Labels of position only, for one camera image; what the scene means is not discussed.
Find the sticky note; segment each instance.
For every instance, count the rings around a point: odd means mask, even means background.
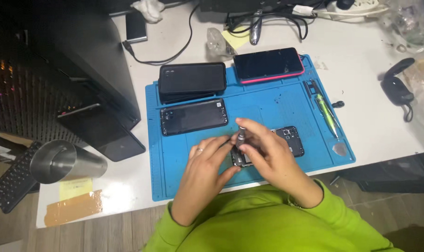
[[[93,191],[92,179],[81,178],[59,183],[59,201],[67,200]]]
[[[240,26],[237,27],[234,31],[239,32],[246,29],[246,27]],[[246,42],[249,42],[249,31],[242,32],[242,33],[229,33],[228,31],[224,31],[221,33],[223,37],[226,39],[226,41],[234,48],[237,49],[244,45]]]

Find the metal cup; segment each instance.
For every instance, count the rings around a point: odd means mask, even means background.
[[[44,144],[34,154],[30,164],[31,175],[42,184],[99,178],[106,169],[106,160],[65,140]]]

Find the hand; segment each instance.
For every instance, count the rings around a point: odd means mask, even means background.
[[[321,203],[321,187],[298,166],[286,140],[253,120],[237,118],[235,122],[246,128],[246,143],[249,143],[242,144],[240,150],[248,155],[266,181],[291,194],[304,208],[313,208]]]
[[[240,167],[232,166],[218,175],[221,163],[235,145],[235,141],[226,143],[227,140],[229,136],[226,135],[211,137],[190,150],[189,161],[171,206],[171,217],[179,225],[190,226],[232,176],[240,171]]]

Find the masking tape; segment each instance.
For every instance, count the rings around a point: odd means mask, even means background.
[[[47,205],[45,226],[58,226],[101,213],[103,211],[101,192],[102,190],[97,190]]]

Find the white cloth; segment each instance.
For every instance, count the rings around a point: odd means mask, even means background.
[[[132,3],[131,7],[140,11],[146,21],[150,24],[155,24],[161,21],[161,11],[165,9],[165,5],[158,0],[140,0]]]

